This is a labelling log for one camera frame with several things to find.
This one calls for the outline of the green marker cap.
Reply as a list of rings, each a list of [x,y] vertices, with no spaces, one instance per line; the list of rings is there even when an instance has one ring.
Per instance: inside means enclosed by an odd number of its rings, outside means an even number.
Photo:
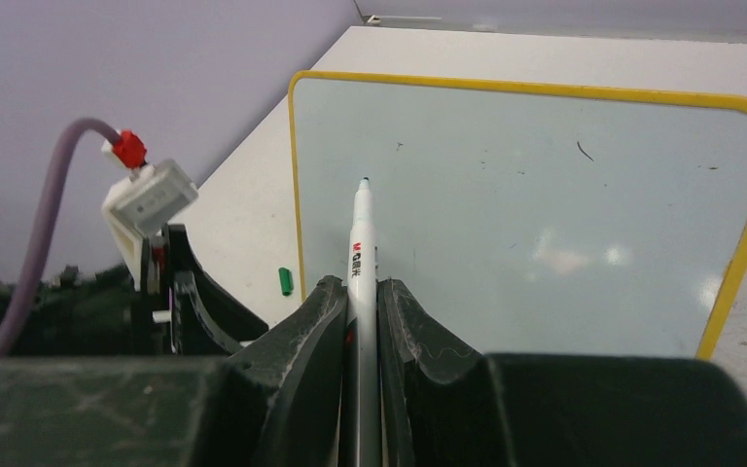
[[[284,297],[289,297],[295,290],[295,282],[292,272],[287,268],[278,269],[280,291]]]

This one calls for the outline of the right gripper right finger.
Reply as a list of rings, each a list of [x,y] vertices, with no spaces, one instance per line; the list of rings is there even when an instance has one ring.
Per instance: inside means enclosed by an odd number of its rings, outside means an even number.
[[[696,359],[489,353],[377,291],[392,466],[747,466],[747,399]]]

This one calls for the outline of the yellow framed whiteboard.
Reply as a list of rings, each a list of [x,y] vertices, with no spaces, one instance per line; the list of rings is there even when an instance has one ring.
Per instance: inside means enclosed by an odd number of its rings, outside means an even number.
[[[482,352],[709,358],[747,268],[747,96],[297,74],[303,289],[378,273]]]

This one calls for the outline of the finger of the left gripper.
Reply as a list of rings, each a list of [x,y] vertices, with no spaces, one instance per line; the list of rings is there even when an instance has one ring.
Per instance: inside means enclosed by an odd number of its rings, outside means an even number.
[[[233,355],[242,349],[229,310],[190,271],[177,272],[172,286],[171,339],[182,355]]]
[[[209,286],[214,298],[218,299],[229,310],[229,315],[235,322],[235,335],[241,342],[242,348],[244,344],[258,339],[269,330],[266,321],[227,292],[201,267],[193,252],[187,230],[183,225],[164,226],[163,238],[165,240],[165,279],[171,317],[174,276],[180,271],[190,271],[196,276],[198,285]]]

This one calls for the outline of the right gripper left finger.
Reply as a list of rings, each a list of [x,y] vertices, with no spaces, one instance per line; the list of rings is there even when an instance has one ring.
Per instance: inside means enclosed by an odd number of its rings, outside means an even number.
[[[323,277],[230,357],[0,360],[0,466],[326,466],[347,295]]]

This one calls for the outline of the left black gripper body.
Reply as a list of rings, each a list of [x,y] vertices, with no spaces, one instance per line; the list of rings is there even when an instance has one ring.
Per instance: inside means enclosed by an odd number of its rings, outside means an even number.
[[[15,286],[0,280],[0,325]],[[153,322],[123,265],[95,275],[67,266],[39,284],[11,356],[167,354],[167,326]]]

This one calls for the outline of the white marker pen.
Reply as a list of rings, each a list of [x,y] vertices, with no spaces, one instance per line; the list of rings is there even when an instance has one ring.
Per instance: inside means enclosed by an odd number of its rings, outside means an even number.
[[[354,196],[347,269],[346,366],[340,460],[345,466],[382,464],[377,332],[377,259],[370,179]]]

